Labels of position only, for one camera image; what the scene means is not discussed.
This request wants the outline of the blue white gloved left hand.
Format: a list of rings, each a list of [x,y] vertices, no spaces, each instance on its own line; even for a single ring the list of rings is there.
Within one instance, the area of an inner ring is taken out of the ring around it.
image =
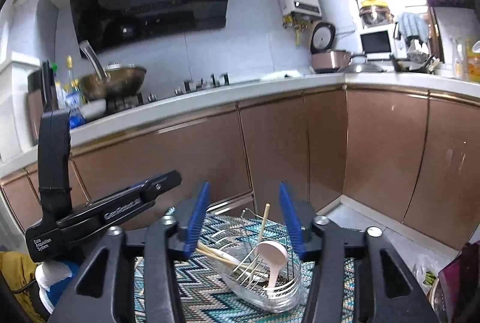
[[[53,313],[79,268],[78,264],[68,260],[47,260],[37,266],[35,279],[39,286],[39,297],[48,313]]]

